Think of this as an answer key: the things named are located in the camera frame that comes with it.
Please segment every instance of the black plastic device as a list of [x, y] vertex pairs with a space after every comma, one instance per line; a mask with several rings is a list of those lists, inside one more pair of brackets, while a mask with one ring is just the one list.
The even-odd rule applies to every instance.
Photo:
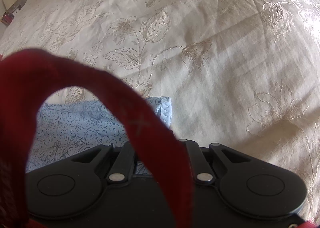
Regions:
[[[219, 143], [201, 148], [181, 142], [194, 178], [193, 227], [291, 228], [304, 222], [297, 213], [307, 189], [296, 174]], [[138, 161], [129, 142], [99, 145], [28, 173], [31, 218], [48, 228], [173, 228], [157, 182], [135, 174]]]

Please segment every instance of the blue patterned fabric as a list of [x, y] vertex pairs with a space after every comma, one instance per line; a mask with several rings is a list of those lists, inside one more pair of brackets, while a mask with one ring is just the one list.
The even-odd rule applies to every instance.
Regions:
[[[170, 126], [170, 97], [149, 97], [146, 102]], [[99, 101], [75, 104], [44, 103], [37, 115], [37, 130], [26, 171], [43, 167], [103, 143], [121, 147], [128, 136], [124, 126]], [[138, 163], [138, 174], [149, 174]]]

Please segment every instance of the silver screw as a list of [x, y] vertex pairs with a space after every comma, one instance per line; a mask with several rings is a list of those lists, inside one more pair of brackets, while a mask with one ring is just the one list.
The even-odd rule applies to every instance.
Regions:
[[125, 178], [124, 174], [121, 174], [121, 173], [113, 173], [113, 174], [109, 175], [109, 179], [114, 182], [122, 181], [122, 180], [124, 180], [124, 178]]
[[204, 182], [210, 182], [213, 179], [213, 176], [209, 173], [200, 173], [197, 175], [197, 179]]

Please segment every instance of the bed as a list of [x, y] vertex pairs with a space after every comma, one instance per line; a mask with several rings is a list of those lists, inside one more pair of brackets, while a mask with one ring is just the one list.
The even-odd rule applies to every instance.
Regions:
[[[0, 54], [40, 47], [171, 97], [178, 138], [297, 173], [300, 214], [319, 223], [319, 42], [320, 0], [28, 0]], [[95, 99], [71, 87], [47, 102]]]

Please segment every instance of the bedspread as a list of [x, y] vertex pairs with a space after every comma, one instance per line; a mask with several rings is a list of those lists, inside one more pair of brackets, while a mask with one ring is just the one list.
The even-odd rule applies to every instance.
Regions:
[[[178, 138], [294, 171], [319, 222], [319, 41], [320, 0], [28, 0], [0, 54], [41, 47], [170, 96]], [[93, 99], [71, 87], [48, 102]]]

